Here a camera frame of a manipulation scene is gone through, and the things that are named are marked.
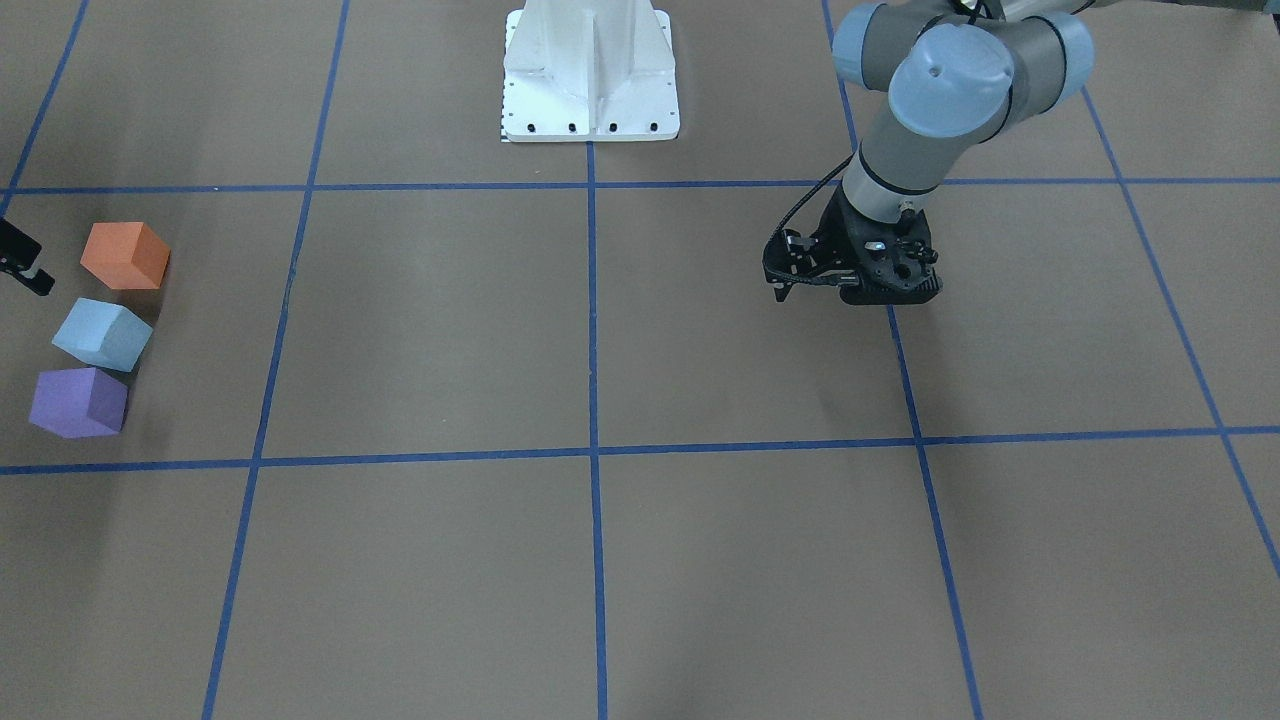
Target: orange cube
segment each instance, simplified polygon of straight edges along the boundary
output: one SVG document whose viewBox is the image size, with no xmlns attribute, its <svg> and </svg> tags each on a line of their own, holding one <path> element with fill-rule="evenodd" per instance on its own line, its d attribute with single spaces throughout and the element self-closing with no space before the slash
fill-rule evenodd
<svg viewBox="0 0 1280 720">
<path fill-rule="evenodd" d="M 81 265 L 111 290 L 159 290 L 169 246 L 145 223 L 93 223 Z"/>
</svg>

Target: blue tape line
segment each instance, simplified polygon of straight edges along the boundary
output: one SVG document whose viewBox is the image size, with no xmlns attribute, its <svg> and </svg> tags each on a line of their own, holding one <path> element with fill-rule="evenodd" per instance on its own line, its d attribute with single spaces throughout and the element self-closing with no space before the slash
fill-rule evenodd
<svg viewBox="0 0 1280 720">
<path fill-rule="evenodd" d="M 1226 428 L 1233 436 L 1275 436 L 1280 425 L 1248 425 Z M 1181 437 L 1216 437 L 1216 428 L 1153 428 L 1137 430 L 1078 430 L 1059 433 L 1009 433 L 987 436 L 923 436 L 925 446 L 945 445 L 1007 445 L 1041 442 L 1107 442 L 1123 439 L 1158 439 Z M 762 441 L 676 445 L 600 446 L 602 457 L 634 455 L 698 455 L 731 452 L 803 452 L 808 450 L 867 450 L 877 447 L 913 447 L 914 437 L 861 439 Z M 73 473 L 148 473 L 164 470 L 216 470 L 259 468 L 321 468 L 344 465 L 390 465 L 407 462 L 477 462 L 489 460 L 538 460 L 547 457 L 590 457 L 590 447 L 538 447 L 527 450 L 461 450 L 439 452 L 401 452 L 383 455 L 315 455 L 236 460 L 160 460 L 141 462 L 84 462 L 65 465 L 8 465 L 0 475 L 60 475 Z"/>
<path fill-rule="evenodd" d="M 588 413 L 591 457 L 591 555 L 595 573 L 595 703 L 609 717 L 609 665 L 604 606 L 604 524 L 600 500 L 599 293 L 596 263 L 595 143 L 586 143 Z"/>
<path fill-rule="evenodd" d="M 600 181 L 596 190 L 677 190 L 714 187 L 813 187 L 817 179 Z M 1117 184 L 1115 178 L 947 178 L 943 184 Z M 838 184 L 833 179 L 827 184 Z M 1128 184 L 1280 184 L 1280 177 L 1253 178 L 1125 178 Z M 404 182 L 315 184 L 314 192 L 428 192 L 438 190 L 585 190 L 585 182 Z M 236 192 L 305 192 L 306 184 L 192 184 L 120 187 L 15 187 L 4 195 L 184 195 Z"/>
<path fill-rule="evenodd" d="M 298 258 L 302 254 L 302 241 L 307 231 L 307 215 L 311 211 L 311 186 L 315 184 L 316 173 L 320 167 L 320 152 L 324 146 L 324 131 L 329 119 L 329 105 L 333 101 L 333 87 L 338 79 L 338 63 L 342 59 L 342 44 L 347 31 L 347 17 L 351 10 L 351 0 L 342 1 L 342 10 L 338 15 L 338 32 L 333 42 L 333 55 L 329 60 L 329 76 L 325 79 L 324 100 L 320 104 L 320 119 L 316 122 L 315 142 L 311 147 L 311 165 L 307 170 L 307 190 L 302 195 L 302 208 L 298 211 L 298 229 L 293 238 L 293 252 L 289 258 L 289 274 L 284 282 L 284 297 L 280 300 L 280 318 L 275 328 L 275 343 L 271 350 L 271 365 L 266 375 L 266 388 L 262 392 L 262 410 L 259 418 L 257 436 L 253 441 L 252 465 L 248 470 L 248 479 L 244 483 L 244 501 L 241 506 L 239 527 L 236 530 L 236 547 L 232 552 L 232 566 L 227 577 L 227 594 L 223 598 L 223 614 L 218 624 L 218 639 L 214 643 L 214 657 L 209 669 L 209 685 L 205 691 L 205 706 L 201 714 L 202 720 L 212 720 L 214 706 L 218 701 L 218 685 L 221 679 L 223 657 L 227 652 L 227 638 L 230 634 L 232 612 L 236 606 L 236 589 L 239 584 L 241 562 L 244 557 L 244 543 L 248 537 L 250 519 L 253 511 L 253 495 L 257 489 L 259 468 L 262 460 L 262 448 L 266 443 L 266 429 L 271 418 L 271 401 L 275 395 L 275 382 L 280 369 L 280 355 L 284 350 L 284 333 L 289 322 L 289 297 L 293 293 L 293 281 L 298 272 Z"/>
<path fill-rule="evenodd" d="M 942 184 L 1116 184 L 1115 178 L 947 178 Z"/>
<path fill-rule="evenodd" d="M 302 192 L 305 184 L 173 184 L 122 187 L 19 187 L 14 195 L 197 195 L 204 192 Z"/>
<path fill-rule="evenodd" d="M 1068 433 L 1010 433 L 991 436 L 925 437 L 924 445 L 1006 445 L 1034 442 L 1091 442 L 1112 439 L 1153 439 L 1176 437 L 1217 437 L 1217 428 L 1171 428 L 1149 430 L 1097 430 Z"/>
<path fill-rule="evenodd" d="M 869 438 L 869 439 L 815 439 L 815 441 L 776 441 L 776 442 L 724 442 L 724 443 L 686 443 L 686 445 L 622 445 L 602 447 L 600 455 L 692 455 L 703 452 L 778 452 L 804 450 L 858 450 L 869 447 L 911 447 L 913 438 Z"/>
<path fill-rule="evenodd" d="M 385 455 L 319 455 L 302 457 L 264 457 L 262 468 L 324 468 L 343 465 L 396 465 L 404 462 L 476 462 L 485 460 L 536 460 L 541 457 L 586 457 L 586 447 L 548 447 L 535 450 L 474 450 L 454 452 L 401 452 Z"/>
<path fill-rule="evenodd" d="M 1280 425 L 1244 425 L 1226 428 L 1226 432 L 1233 436 L 1274 436 L 1280 434 Z"/>
<path fill-rule="evenodd" d="M 45 122 L 45 115 L 49 114 L 49 105 L 54 101 L 54 94 L 58 92 L 58 83 L 63 79 L 63 73 L 67 70 L 67 63 L 72 58 L 72 49 L 76 47 L 76 38 L 79 37 L 79 28 L 84 24 L 84 13 L 88 12 L 88 0 L 81 0 L 79 8 L 76 10 L 76 19 L 72 22 L 72 31 L 67 36 L 67 45 L 63 46 L 63 55 L 58 59 L 58 68 L 54 69 L 54 77 L 49 81 L 49 90 L 45 91 L 45 97 L 40 101 L 40 109 L 36 111 L 36 119 L 31 123 L 31 132 L 27 133 L 27 142 L 22 146 L 22 154 L 18 156 L 18 164 L 13 169 L 13 176 L 9 178 L 9 193 L 0 200 L 0 218 L 9 211 L 9 202 L 13 200 L 13 190 L 18 187 L 22 181 L 22 173 L 27 169 L 27 161 L 31 159 L 31 150 L 36 146 L 36 136 L 40 135 L 40 126 Z"/>
<path fill-rule="evenodd" d="M 257 468 L 248 470 L 244 483 L 244 498 L 241 501 L 239 524 L 236 527 L 236 546 L 232 548 L 232 566 L 227 574 L 227 592 L 223 594 L 223 611 L 218 618 L 218 639 L 214 642 L 214 657 L 209 667 L 209 685 L 205 688 L 205 703 L 201 720 L 212 720 L 214 705 L 218 702 L 218 684 L 223 675 L 223 657 L 227 655 L 227 638 L 232 629 L 232 611 L 236 607 L 236 589 L 239 587 L 239 570 L 244 561 L 244 541 L 248 537 L 250 514 L 253 511 L 253 493 L 257 491 Z"/>
<path fill-rule="evenodd" d="M 1249 479 L 1244 474 L 1244 468 L 1240 466 L 1240 461 L 1235 455 L 1235 446 L 1231 445 L 1231 436 L 1226 430 L 1226 425 L 1222 423 L 1222 414 L 1219 411 L 1217 401 L 1213 400 L 1213 393 L 1210 391 L 1208 380 L 1204 378 L 1204 370 L 1201 368 L 1199 359 L 1196 356 L 1196 348 L 1192 346 L 1190 334 L 1187 332 L 1187 327 L 1183 324 L 1181 314 L 1178 311 L 1178 305 L 1174 304 L 1174 295 L 1169 290 L 1169 283 L 1165 281 L 1165 273 L 1160 268 L 1160 261 L 1156 258 L 1156 250 L 1151 245 L 1151 238 L 1147 236 L 1147 228 L 1142 222 L 1142 215 L 1138 213 L 1138 205 L 1133 200 L 1133 193 L 1129 191 L 1129 184 L 1120 170 L 1120 163 L 1116 160 L 1115 150 L 1111 147 L 1111 140 L 1107 137 L 1106 128 L 1102 127 L 1102 117 L 1098 115 L 1098 109 L 1093 104 L 1093 97 L 1089 95 L 1089 90 L 1085 87 L 1082 91 L 1084 96 L 1084 102 L 1089 108 L 1089 115 L 1093 118 L 1093 126 L 1098 131 L 1098 137 L 1102 138 L 1102 149 L 1107 154 L 1107 160 L 1111 161 L 1111 170 L 1115 173 L 1116 179 L 1120 181 L 1120 191 L 1124 193 L 1125 205 L 1129 206 L 1129 214 L 1133 218 L 1133 224 L 1138 229 L 1138 238 L 1142 241 L 1142 249 L 1147 254 L 1147 261 L 1151 264 L 1151 270 L 1156 275 L 1156 283 L 1160 286 L 1160 293 L 1165 299 L 1165 307 L 1169 309 L 1169 315 L 1174 319 L 1174 327 L 1178 329 L 1178 337 L 1183 342 L 1183 350 L 1187 352 L 1187 360 L 1192 365 L 1192 372 L 1196 374 L 1196 382 L 1199 383 L 1201 393 L 1204 396 L 1204 404 L 1208 406 L 1210 415 L 1213 418 L 1213 425 L 1217 428 L 1219 436 L 1222 439 L 1222 448 L 1226 451 L 1228 459 L 1231 461 L 1231 470 L 1235 473 L 1235 480 L 1240 486 L 1240 492 L 1244 495 L 1245 505 L 1249 507 L 1249 512 L 1253 515 L 1253 524 L 1258 528 L 1258 536 L 1262 538 L 1262 544 L 1266 547 L 1267 555 L 1271 557 L 1271 568 L 1275 570 L 1276 578 L 1280 578 L 1280 552 L 1276 551 L 1275 541 L 1271 538 L 1271 530 L 1267 528 L 1266 518 L 1262 516 L 1262 509 L 1258 507 L 1257 498 L 1253 495 L 1253 488 L 1249 486 Z"/>
<path fill-rule="evenodd" d="M 608 181 L 596 190 L 676 190 L 682 187 L 813 187 L 815 179 Z"/>
<path fill-rule="evenodd" d="M 836 38 L 836 27 L 831 22 L 831 3 L 828 0 L 822 0 L 822 19 L 827 24 L 827 46 Z M 858 150 L 858 128 L 854 124 L 854 109 L 849 104 L 849 90 L 845 87 L 844 81 L 836 77 L 836 87 L 840 90 L 840 104 L 845 111 L 845 127 L 849 129 L 849 146 L 855 151 Z"/>
<path fill-rule="evenodd" d="M 899 372 L 902 375 L 902 395 L 906 400 L 906 414 L 911 423 L 915 457 L 920 465 L 920 478 L 924 482 L 924 496 L 929 503 L 929 519 L 933 523 L 933 541 L 938 548 L 938 562 L 942 566 L 942 580 L 947 588 L 947 605 L 951 607 L 951 623 L 955 626 L 956 644 L 960 647 L 960 662 L 964 666 L 965 685 L 969 688 L 969 706 L 974 720 L 983 720 L 982 697 L 978 693 L 978 676 L 969 653 L 969 634 L 960 610 L 960 593 L 956 591 L 955 574 L 951 570 L 951 552 L 947 550 L 946 533 L 942 529 L 942 514 L 938 511 L 937 493 L 933 491 L 933 471 L 929 469 L 929 455 L 925 451 L 924 436 L 920 430 L 920 415 L 915 406 L 915 391 L 911 388 L 911 374 L 906 364 L 906 351 L 902 347 L 902 334 L 897 327 L 897 313 L 893 306 L 884 307 L 888 315 L 890 334 L 897 351 Z"/>
<path fill-rule="evenodd" d="M 1126 184 L 1275 184 L 1280 177 L 1256 178 L 1124 178 Z"/>
<path fill-rule="evenodd" d="M 156 460 L 142 462 L 81 462 L 0 466 L 0 475 L 69 475 L 76 473 L 155 473 L 163 470 L 244 470 L 250 460 Z"/>
<path fill-rule="evenodd" d="M 585 182 L 370 182 L 328 183 L 316 192 L 406 192 L 434 190 L 582 190 Z"/>
</svg>

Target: foam block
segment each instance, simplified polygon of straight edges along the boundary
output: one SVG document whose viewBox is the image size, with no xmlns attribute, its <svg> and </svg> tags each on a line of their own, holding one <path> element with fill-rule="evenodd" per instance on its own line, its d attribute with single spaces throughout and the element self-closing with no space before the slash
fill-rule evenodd
<svg viewBox="0 0 1280 720">
<path fill-rule="evenodd" d="M 97 368 L 40 373 L 29 420 L 64 438 L 114 436 L 128 396 L 124 383 Z"/>
<path fill-rule="evenodd" d="M 169 246 L 145 223 L 93 223 L 81 265 L 111 290 L 159 290 Z"/>
<path fill-rule="evenodd" d="M 86 365 L 129 373 L 151 340 L 151 325 L 128 309 L 81 297 L 54 336 L 54 345 Z"/>
</svg>

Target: brown floor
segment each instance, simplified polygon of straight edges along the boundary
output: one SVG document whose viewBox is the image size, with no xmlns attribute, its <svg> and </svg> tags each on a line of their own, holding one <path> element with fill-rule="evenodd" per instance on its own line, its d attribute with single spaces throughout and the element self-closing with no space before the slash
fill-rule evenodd
<svg viewBox="0 0 1280 720">
<path fill-rule="evenodd" d="M 594 149 L 498 142 L 516 4 L 0 4 L 0 717 L 1276 716 L 1270 17 L 1082 15 L 886 313 L 758 264 L 852 0 L 660 3 L 681 136 Z M 78 265 L 132 219 L 159 293 Z M 79 296 L 116 437 L 27 423 Z"/>
</svg>

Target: white pedestal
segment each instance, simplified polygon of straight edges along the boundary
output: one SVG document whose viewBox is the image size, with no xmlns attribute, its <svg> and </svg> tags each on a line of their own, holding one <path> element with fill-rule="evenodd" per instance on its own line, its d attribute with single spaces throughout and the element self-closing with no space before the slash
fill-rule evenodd
<svg viewBox="0 0 1280 720">
<path fill-rule="evenodd" d="M 672 140 L 671 18 L 649 0 L 529 0 L 507 17 L 502 138 Z"/>
</svg>

